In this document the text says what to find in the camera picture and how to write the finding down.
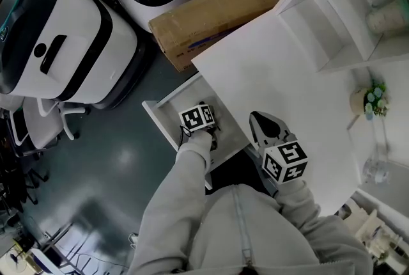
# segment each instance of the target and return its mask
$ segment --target black round button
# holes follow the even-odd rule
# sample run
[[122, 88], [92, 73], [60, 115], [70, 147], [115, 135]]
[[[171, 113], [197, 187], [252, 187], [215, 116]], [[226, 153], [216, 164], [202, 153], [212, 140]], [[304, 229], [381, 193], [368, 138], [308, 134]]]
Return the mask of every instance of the black round button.
[[47, 50], [47, 46], [44, 43], [40, 43], [35, 47], [34, 55], [37, 58], [42, 57], [45, 54], [46, 50]]

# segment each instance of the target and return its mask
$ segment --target brown box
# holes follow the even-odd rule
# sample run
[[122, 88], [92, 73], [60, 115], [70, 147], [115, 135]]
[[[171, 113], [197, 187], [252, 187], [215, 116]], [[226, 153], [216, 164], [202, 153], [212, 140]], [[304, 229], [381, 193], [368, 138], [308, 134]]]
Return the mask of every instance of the brown box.
[[162, 52], [181, 72], [191, 60], [279, 0], [191, 0], [149, 21]]

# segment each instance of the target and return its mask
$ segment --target sleeve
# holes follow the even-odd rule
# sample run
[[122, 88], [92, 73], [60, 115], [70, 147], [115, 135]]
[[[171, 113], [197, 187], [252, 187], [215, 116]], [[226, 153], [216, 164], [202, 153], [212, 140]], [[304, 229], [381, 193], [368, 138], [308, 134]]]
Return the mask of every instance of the sleeve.
[[144, 212], [129, 274], [151, 275], [181, 269], [205, 209], [205, 173], [212, 137], [197, 131], [182, 145], [176, 163]]
[[373, 263], [364, 245], [337, 216], [318, 217], [320, 207], [305, 182], [296, 180], [279, 186], [277, 202], [282, 215], [309, 241], [320, 262], [351, 260], [355, 274], [370, 275]]

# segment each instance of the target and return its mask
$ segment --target gray jacket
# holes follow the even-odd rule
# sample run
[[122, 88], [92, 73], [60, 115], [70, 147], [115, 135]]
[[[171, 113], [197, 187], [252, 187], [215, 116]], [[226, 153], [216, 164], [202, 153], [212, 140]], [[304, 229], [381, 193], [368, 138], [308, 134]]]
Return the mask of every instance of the gray jacket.
[[179, 149], [176, 164], [143, 215], [130, 275], [372, 274], [365, 247], [337, 216], [320, 208], [302, 181], [279, 188], [275, 199], [247, 185], [205, 196], [209, 134], [197, 131]]

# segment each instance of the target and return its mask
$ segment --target green floor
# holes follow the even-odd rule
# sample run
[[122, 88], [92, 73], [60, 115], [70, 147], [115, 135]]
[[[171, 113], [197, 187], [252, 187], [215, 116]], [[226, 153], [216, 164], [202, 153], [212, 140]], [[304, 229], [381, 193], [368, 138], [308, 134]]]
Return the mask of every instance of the green floor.
[[88, 254], [129, 264], [128, 234], [138, 231], [143, 211], [176, 155], [141, 102], [160, 100], [194, 73], [178, 73], [159, 51], [152, 58], [122, 104], [112, 111], [69, 116], [80, 138], [70, 141], [62, 134], [58, 146], [37, 162], [36, 170], [49, 170], [50, 179], [35, 192], [39, 204], [27, 202], [23, 215], [36, 236], [38, 228], [53, 233], [73, 221], [76, 234], [65, 240], [65, 247], [61, 241], [62, 248], [69, 250], [86, 234]]

